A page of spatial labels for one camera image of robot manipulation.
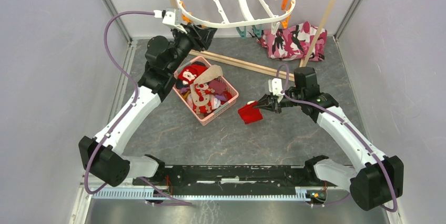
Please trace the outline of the plain red sock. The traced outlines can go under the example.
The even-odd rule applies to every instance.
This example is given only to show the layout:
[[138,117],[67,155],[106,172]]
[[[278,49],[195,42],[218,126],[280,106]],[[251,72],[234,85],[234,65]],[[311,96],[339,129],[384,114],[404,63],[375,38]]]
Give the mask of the plain red sock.
[[238,110],[240,118],[244,124],[251,124],[263,119],[260,109],[256,107],[256,103],[247,104]]

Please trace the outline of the white round clip hanger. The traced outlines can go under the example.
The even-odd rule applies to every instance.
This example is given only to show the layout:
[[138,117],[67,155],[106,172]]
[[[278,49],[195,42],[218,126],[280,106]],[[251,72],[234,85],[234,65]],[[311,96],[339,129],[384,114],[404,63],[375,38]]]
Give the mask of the white round clip hanger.
[[203,27],[241,29],[270,25],[276,31],[287,27],[296,0],[206,0],[201,5],[192,0],[171,0],[178,19]]

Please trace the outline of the red sock with white pompom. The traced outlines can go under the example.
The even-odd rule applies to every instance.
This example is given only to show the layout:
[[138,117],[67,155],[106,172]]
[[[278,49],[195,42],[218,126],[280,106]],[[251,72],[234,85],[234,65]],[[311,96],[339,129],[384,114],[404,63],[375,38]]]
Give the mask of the red sock with white pompom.
[[249,101],[249,102],[247,102],[247,105],[255,105],[257,103],[257,101],[255,101],[255,100],[252,100],[252,101]]

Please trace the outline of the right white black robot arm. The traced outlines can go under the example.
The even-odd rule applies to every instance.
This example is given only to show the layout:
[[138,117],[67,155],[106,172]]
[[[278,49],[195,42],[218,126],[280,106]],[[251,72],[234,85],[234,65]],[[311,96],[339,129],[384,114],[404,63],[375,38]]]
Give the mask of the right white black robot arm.
[[305,182],[310,186],[332,183],[347,191],[365,211],[382,207],[397,212],[397,199],[403,194],[403,161],[396,155],[386,155],[354,126],[339,103],[320,90],[314,68],[296,68],[293,75],[295,84],[291,87],[287,79],[269,80],[267,93],[251,105],[275,113],[300,107],[332,137],[352,164],[347,167],[324,155],[314,157],[306,162]]

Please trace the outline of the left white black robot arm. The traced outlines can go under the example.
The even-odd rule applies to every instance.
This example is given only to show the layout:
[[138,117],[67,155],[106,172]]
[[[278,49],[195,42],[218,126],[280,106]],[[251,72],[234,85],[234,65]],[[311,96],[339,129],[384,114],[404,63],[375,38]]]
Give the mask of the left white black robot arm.
[[185,32],[172,31],[173,39],[154,36],[147,42],[145,71],[135,83],[129,101],[94,137],[84,136],[78,143],[85,169],[84,184],[92,174],[106,185],[116,187],[127,178],[145,177],[153,186],[165,180],[161,161],[153,156],[124,157],[123,151],[145,118],[158,107],[175,86],[175,71],[192,50],[207,50],[216,28],[188,24]]

